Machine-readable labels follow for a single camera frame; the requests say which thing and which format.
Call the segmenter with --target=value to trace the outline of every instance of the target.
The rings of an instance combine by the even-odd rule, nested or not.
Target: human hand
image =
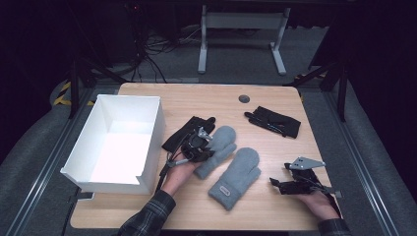
[[[294,196],[305,205],[307,205],[310,211],[321,221],[326,219],[340,218],[336,210],[330,204],[328,197],[320,191],[315,191],[309,195]]]
[[[183,153],[175,155],[177,155],[175,161],[186,158]],[[166,179],[163,186],[161,187],[161,190],[173,197],[178,189],[183,186],[188,181],[188,179],[190,179],[194,170],[201,164],[202,162],[188,161],[186,163],[179,164],[170,168],[166,174]]]

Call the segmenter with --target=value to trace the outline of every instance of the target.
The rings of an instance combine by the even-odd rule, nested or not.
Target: sleeve
[[[170,195],[161,190],[156,192],[141,211],[120,227],[117,236],[158,235],[175,206],[175,201]]]
[[[319,223],[319,231],[322,236],[351,236],[346,222],[341,218],[328,219]]]

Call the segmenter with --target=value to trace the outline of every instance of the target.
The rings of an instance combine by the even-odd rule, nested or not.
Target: open box
[[[85,192],[150,195],[164,129],[160,97],[100,94],[61,173]]]

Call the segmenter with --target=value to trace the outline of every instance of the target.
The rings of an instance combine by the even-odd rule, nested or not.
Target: gray mitten
[[[240,148],[226,171],[208,191],[208,195],[227,210],[231,210],[261,175],[259,162],[260,158],[255,150],[249,147]]]
[[[215,151],[214,155],[203,162],[194,173],[200,179],[205,179],[215,167],[221,164],[236,149],[235,140],[236,132],[233,128],[230,126],[218,128],[212,135],[212,141],[207,145],[207,148]]]

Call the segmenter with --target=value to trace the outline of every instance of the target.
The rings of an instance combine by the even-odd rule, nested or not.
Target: metal stand
[[[207,29],[263,29],[277,30],[275,42],[270,43],[270,50],[275,60],[279,75],[286,75],[285,67],[279,54],[279,45],[285,31],[290,9],[286,8],[283,13],[217,13],[207,12],[207,6],[202,11],[202,46],[200,49],[199,69],[200,74],[206,72],[208,55]]]

